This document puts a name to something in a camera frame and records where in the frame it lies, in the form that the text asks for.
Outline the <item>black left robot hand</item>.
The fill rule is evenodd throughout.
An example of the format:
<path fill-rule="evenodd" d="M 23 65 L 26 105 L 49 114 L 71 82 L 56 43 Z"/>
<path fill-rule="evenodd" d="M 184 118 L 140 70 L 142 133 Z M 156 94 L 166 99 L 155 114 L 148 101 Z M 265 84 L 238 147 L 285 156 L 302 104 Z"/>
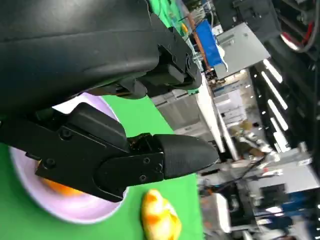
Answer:
<path fill-rule="evenodd" d="M 218 153 L 187 135 L 127 137 L 82 93 L 140 99 L 148 90 L 193 90 L 192 50 L 145 0 L 3 0 L 0 3 L 0 141 L 39 161 L 35 173 L 119 202 L 129 186 L 211 166 Z"/>

